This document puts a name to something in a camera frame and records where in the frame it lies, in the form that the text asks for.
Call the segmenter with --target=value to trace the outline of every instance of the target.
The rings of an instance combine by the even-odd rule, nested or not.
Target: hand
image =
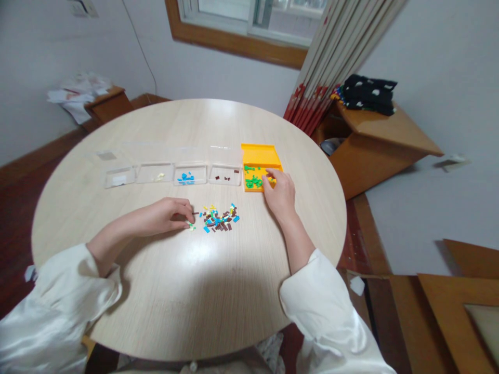
[[[154,204],[134,210],[118,220],[130,236],[150,236],[189,228],[187,222],[172,220],[174,215],[185,216],[194,224],[189,200],[173,197],[165,197]]]
[[[287,173],[276,169],[266,169],[266,172],[268,174],[262,176],[265,200],[279,223],[282,224],[286,219],[296,216],[295,184]],[[274,188],[267,177],[274,177],[277,180]]]

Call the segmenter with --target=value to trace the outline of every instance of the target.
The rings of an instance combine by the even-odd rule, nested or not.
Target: white sleeve
[[[342,277],[316,249],[280,290],[284,312],[305,336],[298,373],[395,373],[355,311]]]
[[[84,332],[121,296],[113,265],[100,278],[85,244],[50,258],[35,288],[0,321],[0,372],[84,372]]]

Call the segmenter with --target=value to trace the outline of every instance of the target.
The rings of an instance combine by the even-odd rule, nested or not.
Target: wooden window frame
[[[301,69],[308,49],[254,37],[231,34],[182,22],[177,0],[165,0],[172,38],[233,55]]]

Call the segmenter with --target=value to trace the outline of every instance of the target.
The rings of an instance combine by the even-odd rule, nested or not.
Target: round table
[[[165,196],[188,198],[194,211],[238,207],[232,231],[197,229],[133,240],[121,253],[123,295],[90,337],[144,359],[213,357],[271,336],[290,321],[279,287],[290,275],[284,238],[262,193],[244,186],[171,183],[104,189],[95,151],[124,142],[167,146],[274,144],[296,186],[296,210],[314,244],[337,264],[346,233],[342,186],[321,149],[301,130],[265,110],[226,100],[178,100],[135,110],[78,144],[48,180],[36,208],[32,246],[40,267],[52,255],[88,242],[108,222]]]

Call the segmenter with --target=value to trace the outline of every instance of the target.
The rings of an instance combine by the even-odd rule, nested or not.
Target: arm
[[[265,201],[274,213],[286,241],[287,257],[291,274],[303,268],[316,247],[308,236],[298,213],[295,210],[295,185],[289,174],[279,170],[267,169],[267,176],[277,180],[275,189],[263,176]]]
[[[188,228],[176,214],[194,223],[188,200],[165,198],[51,257],[33,291],[0,321],[0,372],[83,372],[83,334],[121,296],[114,260],[133,237]]]
[[[177,214],[194,224],[189,200],[170,197],[134,210],[109,223],[87,243],[88,251],[99,269],[99,276],[105,277],[109,273],[114,260],[132,238],[188,229],[188,223],[172,221],[173,216]]]
[[[305,336],[297,372],[395,373],[353,308],[340,274],[305,231],[295,210],[293,180],[278,170],[267,172],[277,184],[273,189],[263,176],[265,200],[283,231],[292,275],[281,286],[281,303]]]

